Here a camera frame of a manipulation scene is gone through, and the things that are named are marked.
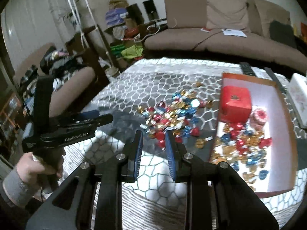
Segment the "red package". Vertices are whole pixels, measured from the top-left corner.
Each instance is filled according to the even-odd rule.
[[[220,100],[220,121],[246,123],[252,110],[251,95],[247,88],[225,86]]]

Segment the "white container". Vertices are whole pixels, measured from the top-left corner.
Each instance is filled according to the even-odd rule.
[[[253,109],[263,108],[268,115],[268,121],[263,130],[265,138],[272,137],[272,146],[267,148],[267,165],[269,171],[266,179],[252,185],[260,198],[271,197],[291,191],[295,185],[297,170],[297,147],[293,124],[283,95],[273,81],[247,75],[223,73],[222,87],[232,85],[247,88],[251,95]],[[221,137],[224,123],[218,122],[217,136]],[[244,164],[239,163],[238,174],[248,172]],[[262,170],[258,167],[255,174]]]
[[[307,79],[295,73],[293,74],[287,90],[287,96],[291,101],[301,128],[307,128]]]

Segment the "speaker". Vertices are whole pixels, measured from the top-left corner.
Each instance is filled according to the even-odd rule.
[[[141,25],[144,23],[142,12],[140,11],[140,8],[136,3],[128,6],[126,9],[129,13],[130,18],[135,20],[137,25]]]
[[[150,21],[152,21],[154,19],[159,19],[159,15],[158,15],[158,12],[157,12],[157,9],[156,9],[156,6],[155,6],[153,0],[145,1],[145,2],[143,2],[143,4],[144,4],[145,10],[146,10],[146,13],[148,15],[148,19]]]

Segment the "person's hand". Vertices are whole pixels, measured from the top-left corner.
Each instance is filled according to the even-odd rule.
[[[52,175],[56,174],[58,178],[62,177],[63,173],[63,162],[64,159],[61,157],[58,163],[57,170],[48,164],[40,163],[33,160],[32,152],[25,153],[16,165],[17,173],[21,180],[30,186],[40,187],[39,181],[37,180],[37,175],[45,174]]]

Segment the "sofa backrest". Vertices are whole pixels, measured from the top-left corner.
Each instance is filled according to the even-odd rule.
[[[165,10],[169,28],[243,27],[270,37],[271,22],[290,24],[290,13],[266,0],[165,0]]]
[[[32,65],[37,66],[38,68],[38,75],[45,75],[42,70],[40,69],[40,61],[44,57],[47,50],[54,46],[53,43],[47,43],[43,46],[41,46],[39,49],[31,53],[18,67],[18,69],[15,71],[15,75],[13,77],[14,82],[19,86],[19,82],[21,78],[25,75],[26,71],[29,67]]]

